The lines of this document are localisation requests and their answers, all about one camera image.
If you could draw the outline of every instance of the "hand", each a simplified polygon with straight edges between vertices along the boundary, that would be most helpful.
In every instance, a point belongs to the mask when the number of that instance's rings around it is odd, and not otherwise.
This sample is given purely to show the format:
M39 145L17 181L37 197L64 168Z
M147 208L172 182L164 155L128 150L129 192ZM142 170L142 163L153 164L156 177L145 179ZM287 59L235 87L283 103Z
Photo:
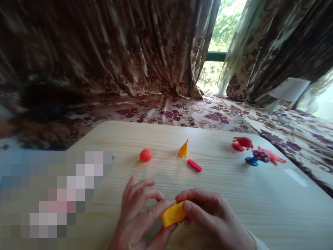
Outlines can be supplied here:
M221 194L190 189L176 196L177 202L184 200L190 200L182 207L186 214L185 225L195 221L216 240L218 248L256 250L255 240Z
M141 241L144 233L174 204L174 200L165 199L160 190L151 187L155 183L156 180L147 179L134 184L134 177L131 177L122 195L120 218L109 249L142 250L166 247L177 224L168 228L162 227L148 245ZM156 199L158 203L141 212L148 199Z

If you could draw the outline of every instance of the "window frame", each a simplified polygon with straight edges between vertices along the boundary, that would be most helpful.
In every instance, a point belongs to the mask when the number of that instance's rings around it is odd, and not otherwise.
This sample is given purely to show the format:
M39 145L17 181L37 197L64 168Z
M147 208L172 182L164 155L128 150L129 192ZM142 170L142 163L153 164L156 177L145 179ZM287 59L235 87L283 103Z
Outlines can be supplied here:
M224 61L226 56L226 52L208 51L206 61Z

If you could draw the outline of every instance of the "green tree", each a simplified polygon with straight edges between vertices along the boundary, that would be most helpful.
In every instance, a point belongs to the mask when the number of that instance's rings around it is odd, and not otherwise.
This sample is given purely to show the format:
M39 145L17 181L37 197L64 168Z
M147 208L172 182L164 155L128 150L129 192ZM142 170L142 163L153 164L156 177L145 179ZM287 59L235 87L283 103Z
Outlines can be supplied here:
M245 3L246 0L221 1L212 39L209 44L209 51L228 51ZM217 81L221 73L222 65L223 62L205 62L198 79L198 86L205 94L218 92Z

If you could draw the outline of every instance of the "yellow clay figure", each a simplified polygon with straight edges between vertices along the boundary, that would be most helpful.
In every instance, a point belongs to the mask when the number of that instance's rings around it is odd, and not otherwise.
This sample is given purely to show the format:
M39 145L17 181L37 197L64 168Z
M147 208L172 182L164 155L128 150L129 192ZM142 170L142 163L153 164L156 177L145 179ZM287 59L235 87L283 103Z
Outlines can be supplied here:
M181 146L181 148L179 149L178 154L179 154L180 157L186 157L187 156L187 153L188 153L187 143L188 143L188 139L187 139L186 143L183 146Z
M185 218L186 214L182 208L184 202L185 201L175 204L164 211L162 214L162 222L164 227L171 226L172 224L177 223Z

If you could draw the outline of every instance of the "white lampshade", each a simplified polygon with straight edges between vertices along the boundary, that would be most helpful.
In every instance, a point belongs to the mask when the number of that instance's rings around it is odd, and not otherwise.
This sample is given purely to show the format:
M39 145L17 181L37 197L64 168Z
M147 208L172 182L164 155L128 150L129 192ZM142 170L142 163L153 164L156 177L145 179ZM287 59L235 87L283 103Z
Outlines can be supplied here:
M309 84L310 81L308 80L289 77L274 89L270 96L284 101L295 102Z

